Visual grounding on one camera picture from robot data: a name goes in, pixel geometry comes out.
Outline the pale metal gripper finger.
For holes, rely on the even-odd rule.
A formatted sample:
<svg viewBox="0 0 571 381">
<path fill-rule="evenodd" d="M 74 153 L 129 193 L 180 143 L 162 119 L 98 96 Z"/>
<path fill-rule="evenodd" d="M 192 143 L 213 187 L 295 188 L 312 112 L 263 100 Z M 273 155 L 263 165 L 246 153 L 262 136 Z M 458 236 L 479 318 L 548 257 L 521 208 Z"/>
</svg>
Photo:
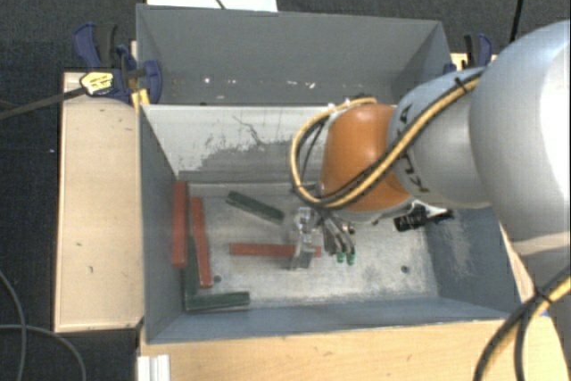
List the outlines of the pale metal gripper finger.
<svg viewBox="0 0 571 381">
<path fill-rule="evenodd" d="M 305 210 L 305 268 L 308 269 L 317 254 L 315 239 L 319 234 L 320 216 L 312 208 Z"/>
<path fill-rule="evenodd" d="M 298 209 L 294 216 L 293 240 L 295 241 L 295 245 L 294 245 L 294 254 L 290 262 L 290 269 L 298 269 L 301 263 L 306 226 L 307 226 L 307 210 Z"/>
</svg>

